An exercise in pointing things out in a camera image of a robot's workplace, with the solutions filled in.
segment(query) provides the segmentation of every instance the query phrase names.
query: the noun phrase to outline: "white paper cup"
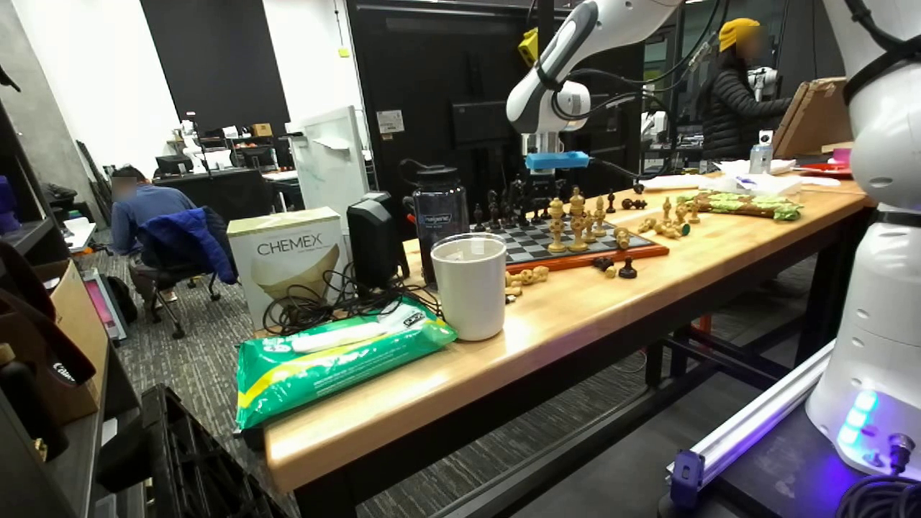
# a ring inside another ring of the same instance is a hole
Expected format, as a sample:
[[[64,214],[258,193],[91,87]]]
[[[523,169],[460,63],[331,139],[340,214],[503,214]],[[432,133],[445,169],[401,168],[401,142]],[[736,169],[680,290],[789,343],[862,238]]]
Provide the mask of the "white paper cup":
[[[500,335],[507,319],[507,245],[493,234],[458,234],[432,248],[438,306],[458,340]]]

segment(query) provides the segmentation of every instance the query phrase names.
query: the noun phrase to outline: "green plastic bag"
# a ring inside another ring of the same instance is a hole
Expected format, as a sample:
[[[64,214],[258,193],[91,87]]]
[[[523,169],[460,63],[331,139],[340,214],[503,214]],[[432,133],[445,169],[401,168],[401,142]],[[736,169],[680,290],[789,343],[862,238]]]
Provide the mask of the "green plastic bag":
[[[454,343],[454,332],[419,299],[401,296],[372,316],[323,322],[291,337],[237,345],[237,432],[429,358]]]

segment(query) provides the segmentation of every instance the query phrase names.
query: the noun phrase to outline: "light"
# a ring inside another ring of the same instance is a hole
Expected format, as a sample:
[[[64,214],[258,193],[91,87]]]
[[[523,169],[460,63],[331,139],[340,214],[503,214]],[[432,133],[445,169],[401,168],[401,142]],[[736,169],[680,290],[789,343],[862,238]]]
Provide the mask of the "light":
[[[851,415],[847,418],[847,427],[851,427],[851,429],[862,429],[862,422],[867,422],[867,415],[861,415],[861,412],[851,412]]]
[[[855,409],[871,412],[871,405],[875,405],[875,391],[861,391],[855,401]]]
[[[842,427],[842,429],[838,432],[838,445],[842,445],[847,451],[855,445],[855,441],[858,441],[858,429]]]

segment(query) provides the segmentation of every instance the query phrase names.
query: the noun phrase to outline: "white box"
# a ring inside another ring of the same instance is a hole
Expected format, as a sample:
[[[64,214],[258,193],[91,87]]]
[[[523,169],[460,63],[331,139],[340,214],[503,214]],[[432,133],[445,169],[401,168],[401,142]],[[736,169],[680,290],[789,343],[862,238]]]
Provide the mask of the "white box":
[[[252,327],[265,327],[267,306],[287,293],[324,301],[349,264],[340,214],[331,206],[234,218],[226,237]]]

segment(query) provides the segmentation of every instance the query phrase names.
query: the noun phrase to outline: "white robot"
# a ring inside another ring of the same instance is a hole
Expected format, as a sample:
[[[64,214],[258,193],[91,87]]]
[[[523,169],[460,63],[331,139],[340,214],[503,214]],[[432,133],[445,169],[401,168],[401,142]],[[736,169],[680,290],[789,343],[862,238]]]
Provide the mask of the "white robot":
[[[921,34],[921,4],[870,6],[827,0],[850,74],[851,169],[881,222],[858,248],[806,415],[850,467],[921,481],[921,42],[907,42]]]
[[[921,4],[827,0],[851,77],[855,182],[881,204],[862,237],[829,369],[806,412],[862,471],[921,481]],[[583,126],[586,87],[566,80],[586,54],[641,42],[683,0],[583,0],[510,93],[533,173],[578,168],[559,133]]]

